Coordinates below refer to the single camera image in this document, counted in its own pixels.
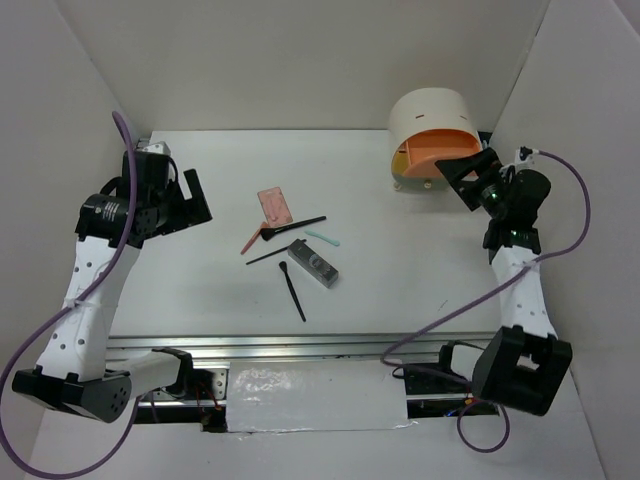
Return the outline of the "thin black eyeliner pencil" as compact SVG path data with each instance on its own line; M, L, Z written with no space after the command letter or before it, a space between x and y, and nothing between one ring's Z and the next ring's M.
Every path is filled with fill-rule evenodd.
M281 247L281 248L276 249L276 250L274 250L272 252L269 252L267 254L264 254L262 256L259 256L259 257L255 258L255 259L252 259L252 260L246 262L245 265L246 266L253 265L253 264L257 263L257 262L263 261L265 259L268 259L268 258L276 256L276 255L279 255L279 254L281 254L283 252L286 252L288 250L288 248L289 248L288 246Z

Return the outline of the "pink makeup brush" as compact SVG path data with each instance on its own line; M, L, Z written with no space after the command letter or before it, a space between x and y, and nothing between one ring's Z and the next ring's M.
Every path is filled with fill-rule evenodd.
M244 247L242 248L240 254L241 255L245 255L246 252L252 247L252 245L256 242L256 240L261 237L261 232L264 228L267 228L269 225L267 222L262 222L260 224L260 226L257 228L257 230L252 234L252 236L250 237L250 239L247 241L247 243L244 245Z

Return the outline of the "orange drawer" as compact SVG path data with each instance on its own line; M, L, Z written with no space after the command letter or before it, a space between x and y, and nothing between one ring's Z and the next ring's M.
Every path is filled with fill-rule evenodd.
M435 166L437 160L464 158L481 149L480 141L466 131L435 129L413 135L397 151L409 156L410 165L403 177L434 179L442 177Z

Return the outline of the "black fan makeup brush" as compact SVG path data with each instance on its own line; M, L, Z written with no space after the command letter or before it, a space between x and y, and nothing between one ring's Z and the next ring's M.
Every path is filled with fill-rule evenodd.
M311 218L311 219L307 219L299 222L290 223L280 227L264 227L259 231L259 236L264 241L270 241L273 237L281 233L302 228L305 226L309 226L315 223L319 223L319 222L325 221L326 219L327 219L326 216L319 216L319 217L315 217L315 218Z

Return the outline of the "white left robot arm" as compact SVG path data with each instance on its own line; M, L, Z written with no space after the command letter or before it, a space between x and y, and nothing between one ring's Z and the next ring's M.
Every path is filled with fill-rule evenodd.
M105 423L153 390L182 399L196 386L191 355L170 347L107 364L121 293L145 241L212 218L196 171L178 171L166 143L136 151L135 159L135 190L124 162L121 175L81 206L74 271L63 304L69 312L57 321L35 366L16 371L11 384L14 393L47 409Z

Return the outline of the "silver black cosmetics box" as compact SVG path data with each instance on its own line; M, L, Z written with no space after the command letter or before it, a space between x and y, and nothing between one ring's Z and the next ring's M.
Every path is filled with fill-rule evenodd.
M300 239L287 248L288 255L324 287L331 288L339 278L338 270Z

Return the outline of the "teal plastic spatula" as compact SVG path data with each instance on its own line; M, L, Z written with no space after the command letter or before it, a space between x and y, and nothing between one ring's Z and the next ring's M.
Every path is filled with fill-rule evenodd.
M306 235L310 236L310 237L317 238L317 239L322 240L322 241L324 241L324 242L326 242L326 243L328 243L328 244L330 244L332 246L335 246L335 247L339 247L341 245L340 241L332 239L332 238L329 238L329 237L327 237L327 236L325 236L323 234L320 234L320 233L312 231L312 230L305 230L304 233Z

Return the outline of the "cream round drawer organizer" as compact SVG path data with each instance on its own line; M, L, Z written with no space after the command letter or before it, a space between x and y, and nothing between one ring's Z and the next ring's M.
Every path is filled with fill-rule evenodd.
M466 131L474 135L482 146L461 94L447 88L421 88L404 95L391 109L388 121L391 161L398 147L410 137L435 129ZM420 179L392 175L392 178L397 191L424 192L448 187L443 176Z

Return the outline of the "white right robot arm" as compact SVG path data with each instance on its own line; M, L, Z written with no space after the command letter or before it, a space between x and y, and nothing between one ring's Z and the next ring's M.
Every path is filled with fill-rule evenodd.
M547 314L538 263L534 224L551 183L528 167L502 165L491 148L435 165L470 210L489 214L483 247L503 288L500 327L490 343L442 347L436 382L453 392L469 381L472 394L482 400L543 416L572 360L570 344L558 338Z

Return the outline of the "white foil covered panel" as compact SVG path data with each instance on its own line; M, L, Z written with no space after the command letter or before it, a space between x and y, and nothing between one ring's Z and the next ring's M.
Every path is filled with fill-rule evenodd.
M410 424L404 384L377 361L234 362L230 432L368 431Z

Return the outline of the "pink makeup palette card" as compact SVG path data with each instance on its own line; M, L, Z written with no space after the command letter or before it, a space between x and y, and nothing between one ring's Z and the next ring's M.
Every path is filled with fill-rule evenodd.
M269 227L281 227L293 222L280 187L262 190L257 193L257 196Z

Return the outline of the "black angled makeup brush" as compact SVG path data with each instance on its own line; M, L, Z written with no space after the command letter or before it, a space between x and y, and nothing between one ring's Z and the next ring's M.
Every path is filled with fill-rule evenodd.
M286 284L287 284L287 288L288 288L289 293L291 295L291 298L292 298L292 300L294 302L294 305L295 305L295 307L296 307L296 309L298 311L298 314L299 314L302 322L305 323L306 322L306 316L305 316L305 314L303 312L303 309L302 309L301 303L299 301L297 292L296 292L296 290L294 288L293 282L292 282L291 277L289 275L287 263L285 261L280 261L279 262L279 268L284 274L285 281L286 281Z

